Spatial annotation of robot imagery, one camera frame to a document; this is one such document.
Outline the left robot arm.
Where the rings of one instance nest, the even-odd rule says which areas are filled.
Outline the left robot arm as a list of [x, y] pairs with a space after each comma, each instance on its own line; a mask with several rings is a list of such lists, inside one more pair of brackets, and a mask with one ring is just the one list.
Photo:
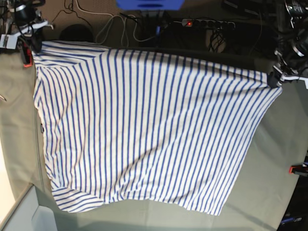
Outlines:
[[303, 81], [308, 86], [308, 2], [274, 0], [276, 19], [270, 19], [267, 1], [262, 1], [266, 23], [278, 35], [274, 54], [277, 62], [268, 74], [271, 88], [285, 82]]

